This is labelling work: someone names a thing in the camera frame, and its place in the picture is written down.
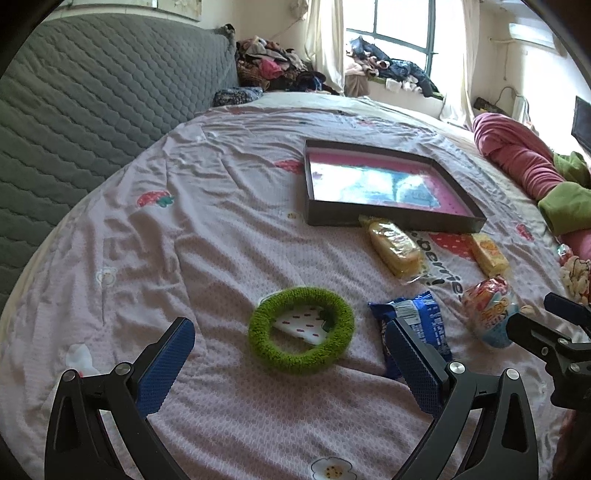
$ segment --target blue textured pad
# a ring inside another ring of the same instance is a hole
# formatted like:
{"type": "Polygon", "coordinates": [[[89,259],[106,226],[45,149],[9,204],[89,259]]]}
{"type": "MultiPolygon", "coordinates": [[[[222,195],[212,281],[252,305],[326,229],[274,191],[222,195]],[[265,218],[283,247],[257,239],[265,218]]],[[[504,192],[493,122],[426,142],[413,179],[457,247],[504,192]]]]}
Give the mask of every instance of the blue textured pad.
{"type": "Polygon", "coordinates": [[[195,327],[190,320],[185,319],[138,383],[135,404],[142,418],[160,410],[193,345],[195,345],[195,327]]]}
{"type": "Polygon", "coordinates": [[[402,372],[419,408],[437,418],[443,410],[439,382],[396,321],[386,325],[385,338],[386,348],[402,372]]]}

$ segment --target strawberry print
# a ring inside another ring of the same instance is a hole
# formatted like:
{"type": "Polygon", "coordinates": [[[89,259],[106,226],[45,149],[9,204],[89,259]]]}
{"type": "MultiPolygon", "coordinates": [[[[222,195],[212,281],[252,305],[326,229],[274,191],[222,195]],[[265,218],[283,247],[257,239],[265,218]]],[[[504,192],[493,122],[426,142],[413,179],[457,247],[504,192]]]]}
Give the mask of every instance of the strawberry print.
{"type": "Polygon", "coordinates": [[[472,255],[470,247],[462,235],[456,235],[454,233],[431,233],[429,236],[438,247],[466,260],[474,261],[474,255],[472,255]]]}
{"type": "Polygon", "coordinates": [[[276,161],[274,165],[296,175],[304,174],[304,164],[297,160],[280,160],[276,161]]]}
{"type": "Polygon", "coordinates": [[[138,207],[144,207],[146,205],[158,205],[159,207],[166,208],[168,205],[172,205],[174,197],[169,194],[166,190],[158,190],[155,192],[144,193],[138,198],[138,207]]]}
{"type": "Polygon", "coordinates": [[[530,230],[523,224],[520,223],[517,225],[517,232],[526,240],[533,242],[534,236],[531,234],[530,230]]]}

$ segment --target gray quilted headboard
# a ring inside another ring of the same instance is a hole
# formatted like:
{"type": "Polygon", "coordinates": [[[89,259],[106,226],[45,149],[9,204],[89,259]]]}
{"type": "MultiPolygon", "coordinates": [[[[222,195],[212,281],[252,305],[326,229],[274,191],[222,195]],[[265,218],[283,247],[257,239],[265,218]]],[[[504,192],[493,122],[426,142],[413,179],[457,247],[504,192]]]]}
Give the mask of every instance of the gray quilted headboard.
{"type": "Polygon", "coordinates": [[[154,17],[42,23],[0,79],[0,312],[20,272],[87,193],[238,85],[235,42],[154,17]]]}

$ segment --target snack wrapper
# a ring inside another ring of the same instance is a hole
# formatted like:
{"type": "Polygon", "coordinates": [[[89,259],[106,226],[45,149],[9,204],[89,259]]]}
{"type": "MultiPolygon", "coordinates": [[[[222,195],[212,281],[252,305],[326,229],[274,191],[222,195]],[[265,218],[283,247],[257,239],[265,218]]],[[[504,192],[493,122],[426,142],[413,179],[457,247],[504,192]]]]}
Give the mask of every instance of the snack wrapper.
{"type": "Polygon", "coordinates": [[[468,328],[493,348],[511,345],[506,325],[519,312],[515,292],[500,275],[479,283],[464,292],[462,303],[468,314],[468,328]]]}
{"type": "Polygon", "coordinates": [[[509,269],[509,262],[485,233],[473,233],[467,238],[470,250],[478,266],[489,278],[504,274],[509,269]]]}
{"type": "Polygon", "coordinates": [[[423,251],[394,222],[364,215],[359,217],[359,222],[367,229],[375,251],[396,278],[410,283],[427,272],[423,251]]]}
{"type": "Polygon", "coordinates": [[[567,244],[561,244],[557,249],[558,261],[560,266],[563,267],[565,263],[572,257],[574,257],[573,250],[567,244]]]}
{"type": "Polygon", "coordinates": [[[427,291],[413,299],[401,297],[389,303],[369,303],[369,308],[378,321],[381,331],[386,360],[385,377],[392,380],[402,377],[385,341],[386,325],[394,318],[407,322],[422,342],[433,345],[446,362],[452,361],[452,352],[447,345],[441,311],[431,292],[427,291]]]}

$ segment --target bed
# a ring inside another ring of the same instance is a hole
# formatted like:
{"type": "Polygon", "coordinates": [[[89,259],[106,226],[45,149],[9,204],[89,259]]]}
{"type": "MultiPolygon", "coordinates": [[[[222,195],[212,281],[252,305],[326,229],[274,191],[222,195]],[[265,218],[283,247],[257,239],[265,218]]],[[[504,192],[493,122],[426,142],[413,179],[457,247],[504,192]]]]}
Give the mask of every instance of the bed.
{"type": "MultiPolygon", "coordinates": [[[[162,410],[150,422],[191,478],[391,478],[428,428],[408,388],[383,377],[368,301],[430,290],[454,359],[477,372],[516,368],[548,478],[564,411],[550,404],[544,364],[518,346],[486,349],[463,324],[464,289],[484,280],[456,236],[415,232],[428,256],[420,282],[397,282],[359,228],[303,221],[302,160],[308,138],[364,143],[441,162],[475,198],[512,265],[510,282],[546,324],[580,334],[541,310],[564,293],[556,242],[535,205],[478,155],[469,132],[370,100],[270,93],[210,109],[147,145],[84,196],[23,269],[0,319],[0,433],[34,479],[56,382],[67,368],[106,373],[133,360],[177,316],[197,336],[162,410]],[[300,285],[328,288],[355,314],[339,361],[309,376],[264,367],[247,341],[260,299],[300,285]]],[[[450,478],[477,417],[444,472],[450,478]]],[[[140,478],[108,425],[129,475],[140,478]]]]}

